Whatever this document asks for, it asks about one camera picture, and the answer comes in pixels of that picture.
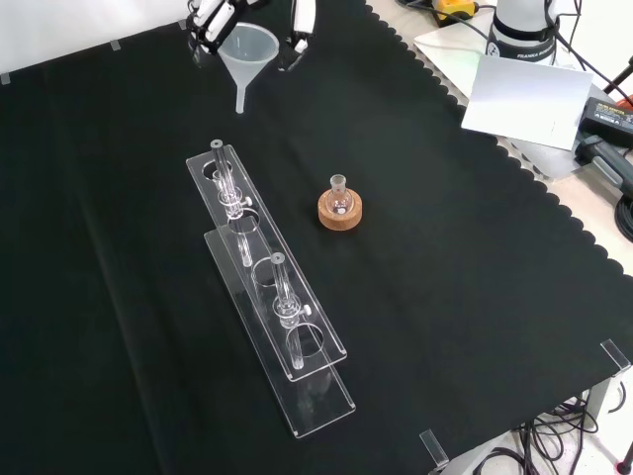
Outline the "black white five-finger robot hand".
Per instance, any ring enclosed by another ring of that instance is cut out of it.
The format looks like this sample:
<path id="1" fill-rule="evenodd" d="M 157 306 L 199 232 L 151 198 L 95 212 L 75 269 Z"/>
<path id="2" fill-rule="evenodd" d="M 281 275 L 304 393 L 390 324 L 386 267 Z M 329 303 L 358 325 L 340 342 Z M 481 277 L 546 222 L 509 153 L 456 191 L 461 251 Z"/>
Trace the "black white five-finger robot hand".
<path id="1" fill-rule="evenodd" d="M 199 60 L 205 54 L 217 55 L 243 15 L 268 4 L 270 1 L 188 1 L 185 26 L 193 56 Z M 291 30 L 285 45 L 280 48 L 280 71 L 290 72 L 304 57 L 314 36 L 316 20 L 315 0 L 291 3 Z"/>

